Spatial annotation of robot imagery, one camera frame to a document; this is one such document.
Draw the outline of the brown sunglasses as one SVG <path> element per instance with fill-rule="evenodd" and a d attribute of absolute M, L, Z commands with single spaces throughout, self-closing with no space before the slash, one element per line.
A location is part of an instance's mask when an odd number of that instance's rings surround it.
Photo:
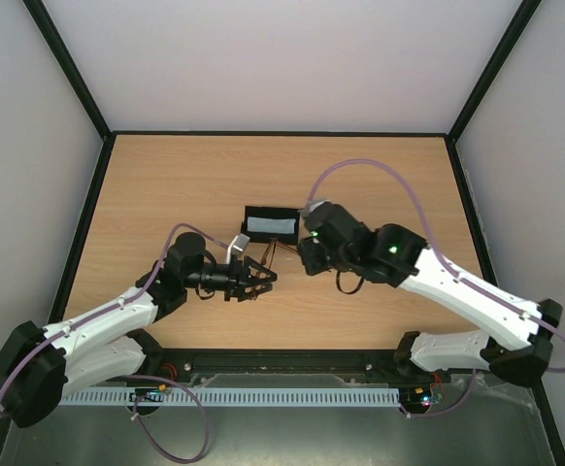
<path fill-rule="evenodd" d="M 258 263 L 277 274 L 277 281 L 289 276 L 301 265 L 296 247 L 273 239 L 263 251 Z"/>

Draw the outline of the blue cleaning cloth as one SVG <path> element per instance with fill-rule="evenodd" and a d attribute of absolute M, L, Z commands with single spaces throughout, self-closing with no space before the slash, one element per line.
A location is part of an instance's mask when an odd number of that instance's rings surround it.
<path fill-rule="evenodd" d="M 297 220 L 289 218 L 271 218 L 249 216 L 247 230 L 251 233 L 263 233 L 271 235 L 293 235 L 296 230 Z"/>

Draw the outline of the black glasses case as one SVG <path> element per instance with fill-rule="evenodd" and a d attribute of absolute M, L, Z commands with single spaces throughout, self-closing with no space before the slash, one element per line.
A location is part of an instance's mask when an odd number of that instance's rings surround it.
<path fill-rule="evenodd" d="M 296 246 L 299 240 L 300 211 L 297 208 L 245 206 L 241 232 L 253 243 L 278 240 Z"/>

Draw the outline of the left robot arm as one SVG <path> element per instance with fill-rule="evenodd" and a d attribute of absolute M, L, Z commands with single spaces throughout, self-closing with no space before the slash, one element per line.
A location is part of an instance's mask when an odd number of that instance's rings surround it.
<path fill-rule="evenodd" d="M 28 320 L 0 349 L 0 417 L 32 426 L 63 397 L 141 369 L 156 371 L 145 327 L 160 321 L 195 291 L 205 301 L 252 299 L 272 290 L 277 274 L 243 254 L 249 238 L 235 237 L 219 263 L 198 231 L 171 234 L 149 272 L 115 299 L 70 319 L 38 326 Z"/>

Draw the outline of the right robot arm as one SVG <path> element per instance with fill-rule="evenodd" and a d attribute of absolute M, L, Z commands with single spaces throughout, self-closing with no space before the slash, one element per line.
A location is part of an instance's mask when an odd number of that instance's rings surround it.
<path fill-rule="evenodd" d="M 393 356 L 402 378 L 482 370 L 531 387 L 548 370 L 553 350 L 549 328 L 562 315 L 557 302 L 516 297 L 437 255 L 410 229 L 388 223 L 372 230 L 339 204 L 312 202 L 300 217 L 309 233 L 298 245 L 308 275 L 354 273 L 363 283 L 423 296 L 476 325 L 469 332 L 405 333 Z"/>

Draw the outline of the metal plate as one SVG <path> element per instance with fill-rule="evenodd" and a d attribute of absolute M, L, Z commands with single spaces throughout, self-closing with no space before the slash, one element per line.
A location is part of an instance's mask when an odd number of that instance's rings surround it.
<path fill-rule="evenodd" d="M 2 465 L 551 465 L 540 412 L 525 391 L 466 379 L 442 416 L 393 408 L 163 407 L 134 420 L 124 407 L 62 406 L 12 428 Z"/>

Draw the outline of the black mounting rail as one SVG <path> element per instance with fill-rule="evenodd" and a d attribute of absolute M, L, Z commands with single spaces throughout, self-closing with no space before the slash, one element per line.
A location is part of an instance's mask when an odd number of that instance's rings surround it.
<path fill-rule="evenodd" d="M 445 349 L 434 339 L 420 349 L 403 343 L 378 350 L 162 349 L 137 343 L 110 344 L 69 362 L 67 383 L 75 389 L 127 375 L 168 376 L 188 383 L 216 375 L 333 375 L 347 382 L 428 385 L 449 381 L 456 372 L 474 369 L 493 373 L 515 385 L 530 386 L 541 373 L 527 360 L 530 350 L 510 355 L 490 341 L 470 339 Z"/>

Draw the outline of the black aluminium frame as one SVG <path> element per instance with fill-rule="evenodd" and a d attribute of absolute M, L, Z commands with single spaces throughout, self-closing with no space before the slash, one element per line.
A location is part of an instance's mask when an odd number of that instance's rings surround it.
<path fill-rule="evenodd" d="M 51 50 L 55 60 L 60 66 L 63 74 L 69 81 L 70 86 L 75 91 L 83 105 L 87 116 L 93 123 L 95 130 L 103 141 L 102 149 L 99 152 L 97 163 L 93 172 L 92 180 L 83 204 L 83 210 L 79 218 L 76 233 L 67 256 L 64 271 L 62 273 L 58 289 L 55 294 L 48 320 L 53 321 L 64 315 L 66 310 L 67 298 L 69 297 L 77 268 L 83 253 L 83 246 L 92 222 L 94 210 L 98 202 L 104 178 L 107 173 L 108 165 L 111 160 L 112 151 L 116 142 L 116 137 L 122 135 L 122 130 L 111 130 L 107 122 L 102 117 L 99 107 L 94 101 L 85 81 L 78 69 L 72 55 L 68 51 L 60 33 L 55 26 L 49 11 L 42 1 L 25 1 L 23 3 L 28 14 L 39 32 L 42 34 L 45 43 Z M 489 256 L 486 238 L 482 233 L 481 221 L 478 216 L 477 208 L 473 203 L 473 196 L 469 182 L 464 175 L 461 157 L 458 154 L 456 143 L 464 133 L 468 123 L 480 106 L 482 99 L 489 91 L 501 68 L 507 61 L 509 55 L 517 44 L 522 33 L 526 30 L 530 20 L 535 15 L 541 3 L 539 1 L 523 1 L 517 7 L 507 29 L 502 35 L 496 49 L 485 65 L 473 90 L 468 96 L 462 110 L 460 111 L 451 130 L 447 133 L 423 133 L 423 132 L 345 132 L 345 131 L 237 131 L 237 130 L 212 130 L 212 131 L 193 131 L 193 136 L 272 136 L 272 137 L 378 137 L 378 138 L 440 138 L 445 141 L 451 169 L 456 181 L 461 203 L 467 218 L 471 237 L 478 261 L 481 265 L 482 276 L 491 283 L 497 283 L 493 264 Z"/>

